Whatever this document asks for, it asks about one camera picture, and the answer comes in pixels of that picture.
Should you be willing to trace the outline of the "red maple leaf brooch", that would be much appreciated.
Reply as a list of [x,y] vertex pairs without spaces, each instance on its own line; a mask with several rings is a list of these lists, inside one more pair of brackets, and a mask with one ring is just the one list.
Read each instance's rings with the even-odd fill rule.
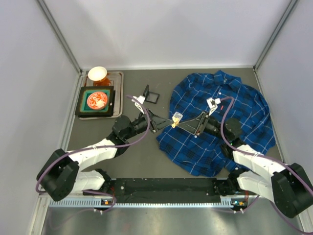
[[179,120],[179,119],[175,119],[175,120],[173,120],[173,124],[171,125],[171,126],[172,126],[172,128],[176,128],[176,127],[177,127],[177,125],[179,124],[179,122],[180,122],[180,120]]

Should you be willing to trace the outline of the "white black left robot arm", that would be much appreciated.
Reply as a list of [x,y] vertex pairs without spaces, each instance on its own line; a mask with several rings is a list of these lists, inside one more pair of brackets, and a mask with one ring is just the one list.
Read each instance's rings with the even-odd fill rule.
[[172,124],[172,119],[157,116],[149,109],[134,121],[120,116],[115,120],[112,132],[100,142],[69,152],[61,148],[55,150],[38,173],[36,187],[42,187],[40,193],[47,193],[55,202],[83,191],[99,192],[110,181],[109,176],[100,169],[86,172],[86,168],[122,155],[131,146],[128,139],[146,135],[148,131],[157,132]]

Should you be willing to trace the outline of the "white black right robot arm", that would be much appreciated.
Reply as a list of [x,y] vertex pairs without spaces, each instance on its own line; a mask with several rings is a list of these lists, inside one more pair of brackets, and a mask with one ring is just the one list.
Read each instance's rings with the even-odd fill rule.
[[214,117],[202,112],[196,118],[185,120],[178,128],[198,137],[207,133],[225,137],[222,152],[241,168],[233,170],[227,180],[216,182],[221,195],[250,191],[271,201],[288,218],[294,218],[313,204],[310,180],[299,164],[283,165],[265,158],[240,139],[242,130],[235,118],[220,124]]

